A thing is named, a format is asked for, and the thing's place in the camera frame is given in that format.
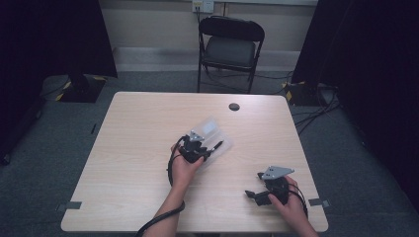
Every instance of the wall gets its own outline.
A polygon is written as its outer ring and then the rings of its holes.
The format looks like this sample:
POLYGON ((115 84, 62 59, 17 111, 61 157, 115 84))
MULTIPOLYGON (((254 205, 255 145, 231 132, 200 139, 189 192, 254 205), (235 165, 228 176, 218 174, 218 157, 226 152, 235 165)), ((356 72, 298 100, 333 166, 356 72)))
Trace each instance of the wall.
MULTIPOLYGON (((113 47, 198 47, 198 19, 191 1, 100 0, 100 4, 113 47)), ((314 9, 310 4, 214 4, 215 15, 225 12, 259 23, 266 32, 264 50, 300 51, 314 9)))

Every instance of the light wood table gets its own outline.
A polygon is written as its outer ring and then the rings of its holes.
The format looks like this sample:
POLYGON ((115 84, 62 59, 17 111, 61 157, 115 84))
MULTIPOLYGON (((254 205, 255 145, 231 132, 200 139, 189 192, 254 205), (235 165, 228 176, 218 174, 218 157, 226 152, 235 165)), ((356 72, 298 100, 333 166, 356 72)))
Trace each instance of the light wood table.
MULTIPOLYGON (((170 190, 170 147, 208 117, 233 145, 194 178, 178 231, 290 231, 272 205, 257 206, 244 193, 265 191, 257 173, 275 165, 295 169, 305 198, 318 198, 285 98, 140 92, 115 94, 71 199, 81 207, 66 210, 61 228, 136 232, 170 190)), ((311 224, 325 231, 322 206, 307 205, 311 224)))

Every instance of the black chair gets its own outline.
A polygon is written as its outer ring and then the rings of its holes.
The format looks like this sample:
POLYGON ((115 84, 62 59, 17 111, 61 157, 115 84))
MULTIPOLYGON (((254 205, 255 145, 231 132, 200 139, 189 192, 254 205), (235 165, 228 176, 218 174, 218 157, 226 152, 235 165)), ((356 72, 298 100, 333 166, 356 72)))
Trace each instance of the black chair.
POLYGON ((200 92, 201 68, 222 68, 233 71, 248 72, 250 93, 253 77, 265 31, 252 21, 232 19, 221 16, 211 16, 201 20, 200 32, 200 60, 198 69, 198 88, 200 92), (207 45, 204 36, 209 36, 207 45))

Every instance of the chair backrest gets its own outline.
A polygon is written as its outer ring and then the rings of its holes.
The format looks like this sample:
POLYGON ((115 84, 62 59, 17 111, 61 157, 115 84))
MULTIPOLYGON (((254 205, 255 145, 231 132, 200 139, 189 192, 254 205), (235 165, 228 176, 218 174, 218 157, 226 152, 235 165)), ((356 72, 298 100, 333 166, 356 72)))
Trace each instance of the chair backrest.
POLYGON ((201 20, 200 35, 263 42, 265 31, 252 21, 210 16, 201 20))

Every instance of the carpeted floor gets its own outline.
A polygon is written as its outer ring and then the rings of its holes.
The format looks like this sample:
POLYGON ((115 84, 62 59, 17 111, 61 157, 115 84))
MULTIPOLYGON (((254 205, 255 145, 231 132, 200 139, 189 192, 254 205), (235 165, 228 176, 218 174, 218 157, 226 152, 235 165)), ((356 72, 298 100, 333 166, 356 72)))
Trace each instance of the carpeted floor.
MULTIPOLYGON (((281 84, 288 72, 259 75, 277 79, 256 77, 252 94, 284 94, 281 84)), ((95 104, 79 104, 54 100, 59 93, 54 89, 61 87, 65 76, 45 79, 43 93, 52 93, 45 96, 42 116, 11 153, 11 164, 0 167, 0 236, 133 236, 63 232, 63 212, 55 209, 71 199, 117 91, 195 93, 196 80, 196 71, 121 72, 119 79, 108 80, 95 104)), ((206 83, 228 87, 203 85, 203 93, 239 93, 230 87, 244 89, 247 81, 245 77, 212 76, 212 80, 206 77, 206 83)), ((332 100, 332 95, 332 91, 324 91, 327 100, 332 100)), ((417 236, 418 213, 363 146, 356 126, 342 109, 319 116, 306 128, 306 122, 300 121, 317 115, 320 108, 290 109, 319 195, 331 203, 325 208, 329 229, 320 236, 417 236)))

